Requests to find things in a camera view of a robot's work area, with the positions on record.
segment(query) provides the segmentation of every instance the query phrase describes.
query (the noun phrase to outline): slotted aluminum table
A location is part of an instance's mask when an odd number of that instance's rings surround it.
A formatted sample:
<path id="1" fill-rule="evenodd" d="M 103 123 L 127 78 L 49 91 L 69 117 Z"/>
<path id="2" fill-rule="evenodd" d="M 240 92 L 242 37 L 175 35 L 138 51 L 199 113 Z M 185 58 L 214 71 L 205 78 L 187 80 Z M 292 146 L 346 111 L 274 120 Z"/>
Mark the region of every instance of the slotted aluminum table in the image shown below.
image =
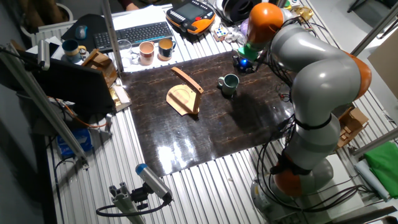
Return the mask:
<path id="1" fill-rule="evenodd" d="M 311 7 L 306 0 L 304 6 Z M 171 5 L 162 6 L 164 11 Z M 115 14 L 121 16 L 128 12 Z M 316 12 L 312 22 L 324 25 Z M 72 22 L 41 27 L 33 36 L 36 45 L 40 39 L 57 36 L 59 39 Z M 332 37 L 325 30 L 314 27 L 317 36 L 331 45 Z M 188 41 L 173 30 L 177 41 L 175 54 L 177 62 L 206 57 L 227 52 L 239 47 L 237 43 L 215 42 L 208 32 Z M 394 126 L 387 121 L 385 111 L 371 90 L 354 102 L 368 118 L 369 125 L 349 144 L 361 147 L 391 131 Z M 62 158 L 51 148 L 47 149 L 50 175 L 53 186 L 54 204 L 58 223 L 129 223 L 127 218 L 105 218 L 96 215 L 95 210 L 111 205 L 108 187 L 127 183 L 130 190 L 141 187 L 142 180 L 135 173 L 138 164 L 144 163 L 141 147 L 137 138 L 134 121 L 129 108 L 113 117 L 112 135 L 91 132 L 94 150 L 87 153 L 90 168 L 84 170 L 75 166 L 75 161 L 59 166 L 56 173 L 53 168 Z M 337 151 L 349 175 L 356 175 L 349 156 L 348 147 Z M 277 162 L 277 153 L 282 151 L 281 141 L 275 141 L 267 149 L 266 168 L 269 170 Z M 256 175 L 255 164 L 259 148 L 246 149 L 224 156 L 189 169 L 162 177 L 173 192 L 174 202 L 162 210 L 144 215 L 147 223 L 265 223 L 255 209 L 250 197 L 250 185 Z M 55 184 L 55 175 L 59 185 Z M 355 184 L 364 184 L 361 178 L 353 180 Z M 373 195 L 362 195 L 368 201 Z M 162 202 L 150 195 L 150 208 L 158 207 Z"/>

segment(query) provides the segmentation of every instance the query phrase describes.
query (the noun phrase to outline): dark wooden board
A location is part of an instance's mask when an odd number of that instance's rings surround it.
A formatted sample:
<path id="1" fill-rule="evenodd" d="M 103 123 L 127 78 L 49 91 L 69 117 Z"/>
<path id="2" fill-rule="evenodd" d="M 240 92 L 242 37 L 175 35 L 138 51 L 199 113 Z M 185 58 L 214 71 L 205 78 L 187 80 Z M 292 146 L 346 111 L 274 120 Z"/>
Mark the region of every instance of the dark wooden board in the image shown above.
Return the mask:
<path id="1" fill-rule="evenodd" d="M 203 89 L 200 112 L 180 116 L 166 94 L 183 81 L 170 69 L 176 66 Z M 218 77 L 236 74 L 240 83 L 232 98 L 217 88 Z M 162 176 L 266 142 L 275 125 L 293 113 L 280 100 L 281 81 L 267 66 L 239 75 L 231 53 L 223 53 L 134 73 L 123 73 L 132 100 L 132 118 L 145 163 Z"/>

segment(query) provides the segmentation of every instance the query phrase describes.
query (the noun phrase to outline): curved wooden piece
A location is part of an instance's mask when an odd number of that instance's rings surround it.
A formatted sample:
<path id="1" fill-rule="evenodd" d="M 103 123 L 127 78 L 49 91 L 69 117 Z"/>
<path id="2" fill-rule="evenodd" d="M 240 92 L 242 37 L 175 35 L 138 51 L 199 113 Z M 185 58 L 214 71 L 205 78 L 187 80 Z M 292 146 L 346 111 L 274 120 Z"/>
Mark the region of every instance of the curved wooden piece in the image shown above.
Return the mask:
<path id="1" fill-rule="evenodd" d="M 203 93 L 203 89 L 200 87 L 200 85 L 197 82 L 195 82 L 191 77 L 189 77 L 187 74 L 185 74 L 185 72 L 181 71 L 181 69 L 179 69 L 177 67 L 172 67 L 172 71 L 174 71 L 175 74 L 178 77 L 180 77 L 190 88 L 192 88 L 193 90 L 196 90 L 195 102 L 193 104 L 193 108 L 191 110 L 191 113 L 198 114 L 199 113 L 200 100 L 201 100 L 201 94 Z"/>
<path id="2" fill-rule="evenodd" d="M 188 85 L 176 85 L 167 93 L 166 101 L 183 116 L 199 113 L 199 108 L 196 113 L 193 112 L 196 97 L 197 94 Z"/>

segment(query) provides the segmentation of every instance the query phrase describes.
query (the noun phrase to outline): headphones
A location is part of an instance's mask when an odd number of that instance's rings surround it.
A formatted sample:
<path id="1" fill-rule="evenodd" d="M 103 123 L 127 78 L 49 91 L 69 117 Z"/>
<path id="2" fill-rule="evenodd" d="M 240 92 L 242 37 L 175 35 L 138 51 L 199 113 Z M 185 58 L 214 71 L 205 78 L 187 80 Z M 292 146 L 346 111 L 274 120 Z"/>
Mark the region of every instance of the headphones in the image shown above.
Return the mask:
<path id="1" fill-rule="evenodd" d="M 261 3 L 261 0 L 219 0 L 222 1 L 222 14 L 225 19 L 235 23 L 247 19 L 251 9 Z"/>

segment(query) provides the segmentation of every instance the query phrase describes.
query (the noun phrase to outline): keyboard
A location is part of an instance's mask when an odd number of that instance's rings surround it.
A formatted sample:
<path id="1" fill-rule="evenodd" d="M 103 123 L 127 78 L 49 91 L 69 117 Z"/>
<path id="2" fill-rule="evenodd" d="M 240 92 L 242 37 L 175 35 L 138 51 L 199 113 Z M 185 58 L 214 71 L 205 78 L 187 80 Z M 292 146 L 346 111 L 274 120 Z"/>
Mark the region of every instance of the keyboard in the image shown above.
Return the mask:
<path id="1" fill-rule="evenodd" d="M 167 22 L 157 22 L 116 31 L 118 40 L 128 40 L 133 47 L 138 46 L 144 41 L 158 42 L 161 39 L 171 38 L 172 36 L 172 31 L 169 29 Z M 99 49 L 101 53 L 112 51 L 107 32 L 94 34 L 94 43 L 95 47 Z"/>

